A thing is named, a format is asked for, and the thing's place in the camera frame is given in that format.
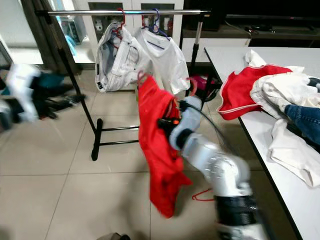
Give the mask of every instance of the blue hanger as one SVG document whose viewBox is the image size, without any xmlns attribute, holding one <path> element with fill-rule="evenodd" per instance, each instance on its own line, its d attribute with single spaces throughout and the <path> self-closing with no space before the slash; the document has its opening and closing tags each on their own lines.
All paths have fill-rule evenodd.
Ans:
<svg viewBox="0 0 320 240">
<path fill-rule="evenodd" d="M 166 39 L 168 40 L 168 41 L 170 41 L 170 38 L 168 37 L 168 35 L 164 32 L 164 31 L 161 31 L 160 30 L 160 27 L 158 27 L 157 26 L 157 21 L 159 20 L 159 18 L 160 18 L 160 15 L 159 15 L 159 11 L 158 11 L 158 9 L 157 8 L 153 8 L 152 10 L 155 10 L 156 11 L 156 19 L 154 20 L 154 24 L 152 25 L 152 32 L 154 33 L 154 34 L 158 34 L 158 33 L 161 33 L 162 35 L 164 35 L 165 37 L 166 37 Z"/>
</svg>

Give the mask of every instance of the white clothing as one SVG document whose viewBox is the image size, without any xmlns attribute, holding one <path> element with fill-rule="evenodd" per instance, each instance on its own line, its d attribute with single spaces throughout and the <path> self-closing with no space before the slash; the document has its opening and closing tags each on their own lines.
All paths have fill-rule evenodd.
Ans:
<svg viewBox="0 0 320 240">
<path fill-rule="evenodd" d="M 133 36 L 151 58 L 154 77 L 157 82 L 161 80 L 165 90 L 175 95 L 190 88 L 186 59 L 172 38 L 168 40 L 141 27 Z"/>
<path fill-rule="evenodd" d="M 245 61 L 251 67 L 261 67 L 266 65 L 266 61 L 260 57 L 258 53 L 252 49 L 245 54 Z M 304 66 L 285 66 L 285 68 L 290 69 L 294 73 L 302 73 L 305 70 Z"/>
<path fill-rule="evenodd" d="M 34 90 L 30 88 L 30 85 L 34 77 L 39 77 L 40 74 L 41 71 L 34 65 L 12 64 L 6 77 L 6 85 L 10 90 L 10 94 L 18 100 L 23 108 L 23 112 L 19 114 L 19 117 L 24 121 L 34 122 L 39 119 L 32 98 Z"/>
<path fill-rule="evenodd" d="M 122 41 L 112 30 L 119 27 L 111 23 L 98 43 L 95 60 L 95 83 L 100 92 L 117 91 L 135 83 L 138 72 L 153 73 L 153 64 L 137 40 L 122 27 Z"/>
<path fill-rule="evenodd" d="M 301 106 L 311 107 L 311 108 L 320 108 L 320 93 L 317 92 L 305 97 L 301 102 Z"/>
<path fill-rule="evenodd" d="M 261 67 L 263 65 L 266 65 L 267 63 L 265 60 L 263 60 L 258 53 L 256 53 L 253 50 L 248 51 L 245 54 L 245 61 L 249 64 L 251 67 Z"/>
<path fill-rule="evenodd" d="M 303 106 L 305 98 L 317 94 L 318 89 L 308 85 L 309 77 L 298 72 L 275 74 L 264 82 L 262 91 L 265 97 L 284 113 L 287 105 Z"/>
<path fill-rule="evenodd" d="M 271 133 L 270 158 L 310 187 L 320 185 L 320 154 L 302 138 L 287 129 L 285 119 L 278 120 Z"/>
<path fill-rule="evenodd" d="M 273 116 L 275 119 L 282 119 L 285 118 L 286 115 L 283 114 L 279 107 L 273 104 L 269 99 L 265 96 L 265 93 L 262 89 L 264 83 L 269 79 L 272 78 L 273 75 L 266 75 L 260 77 L 257 81 L 254 82 L 252 86 L 252 90 L 250 91 L 250 97 L 256 104 L 260 105 L 263 110 L 265 110 L 268 114 Z"/>
</svg>

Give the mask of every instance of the red shirt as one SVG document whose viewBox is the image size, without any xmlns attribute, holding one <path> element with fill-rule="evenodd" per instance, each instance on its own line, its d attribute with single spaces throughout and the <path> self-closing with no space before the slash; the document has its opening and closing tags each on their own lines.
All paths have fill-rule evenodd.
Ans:
<svg viewBox="0 0 320 240">
<path fill-rule="evenodd" d="M 232 120 L 248 112 L 261 110 L 250 97 L 255 81 L 266 75 L 287 72 L 292 71 L 285 67 L 268 64 L 261 67 L 247 66 L 239 74 L 231 73 L 221 87 L 222 105 L 216 111 L 223 119 Z"/>
<path fill-rule="evenodd" d="M 183 159 L 157 125 L 170 103 L 173 105 L 169 117 L 178 118 L 174 96 L 159 89 L 152 76 L 139 87 L 139 143 L 150 169 L 150 200 L 167 218 L 174 214 L 180 187 L 192 184 L 183 174 Z"/>
</svg>

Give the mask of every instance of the cable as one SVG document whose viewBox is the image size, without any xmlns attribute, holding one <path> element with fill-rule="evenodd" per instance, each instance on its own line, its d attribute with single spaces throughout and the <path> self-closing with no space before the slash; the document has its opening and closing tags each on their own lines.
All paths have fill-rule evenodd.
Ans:
<svg viewBox="0 0 320 240">
<path fill-rule="evenodd" d="M 237 27 L 237 26 L 235 26 L 235 25 L 232 25 L 232 24 L 228 23 L 226 20 L 224 20 L 224 22 L 225 22 L 225 24 L 227 24 L 229 27 L 234 28 L 234 29 L 237 29 L 237 30 L 239 30 L 239 31 L 241 31 L 241 32 L 244 32 L 244 33 L 248 34 L 248 35 L 250 36 L 250 39 L 252 39 L 252 35 L 251 35 L 250 32 L 247 32 L 246 30 L 243 30 L 243 29 L 240 28 L 240 27 Z"/>
<path fill-rule="evenodd" d="M 230 144 L 228 139 L 224 136 L 224 134 L 221 132 L 221 130 L 214 124 L 213 121 L 211 121 L 211 119 L 206 114 L 204 114 L 201 110 L 199 110 L 195 106 L 187 103 L 184 100 L 179 101 L 179 103 L 180 103 L 181 109 L 186 109 L 186 107 L 189 107 L 189 108 L 192 108 L 192 109 L 196 110 L 197 112 L 199 112 L 211 124 L 211 126 L 216 130 L 216 132 L 220 135 L 220 138 L 223 141 L 224 145 L 228 149 L 230 149 L 234 155 L 239 156 L 238 151 L 234 147 L 232 147 L 232 145 Z"/>
</svg>

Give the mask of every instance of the glass cabinet door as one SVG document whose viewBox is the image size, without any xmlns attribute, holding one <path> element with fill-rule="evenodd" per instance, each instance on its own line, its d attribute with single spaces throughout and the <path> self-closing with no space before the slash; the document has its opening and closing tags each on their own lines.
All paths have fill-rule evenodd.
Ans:
<svg viewBox="0 0 320 240">
<path fill-rule="evenodd" d="M 77 10 L 131 10 L 131 1 L 128 0 L 75 0 Z M 98 42 L 113 21 L 121 22 L 122 16 L 83 16 L 86 32 L 92 48 L 94 58 L 97 55 Z M 125 28 L 132 32 L 134 29 L 133 16 L 125 16 Z"/>
<path fill-rule="evenodd" d="M 132 0 L 134 10 L 181 10 L 184 8 L 183 0 Z M 182 15 L 161 15 L 159 20 L 155 22 L 156 15 L 137 15 L 134 16 L 135 27 L 149 27 L 155 24 L 168 37 L 172 37 L 174 42 L 180 44 Z"/>
</svg>

